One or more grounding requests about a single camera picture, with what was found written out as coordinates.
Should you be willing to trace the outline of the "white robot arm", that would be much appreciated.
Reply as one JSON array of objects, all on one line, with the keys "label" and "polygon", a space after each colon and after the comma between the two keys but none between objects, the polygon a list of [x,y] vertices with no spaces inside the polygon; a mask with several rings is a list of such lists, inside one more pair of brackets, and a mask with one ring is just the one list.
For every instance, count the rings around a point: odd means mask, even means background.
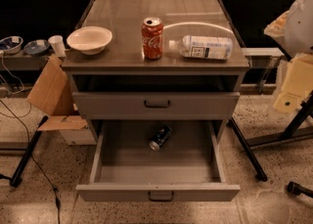
[{"label": "white robot arm", "polygon": [[292,113],[313,91],[313,0],[295,0],[264,33],[291,57],[273,108]]}]

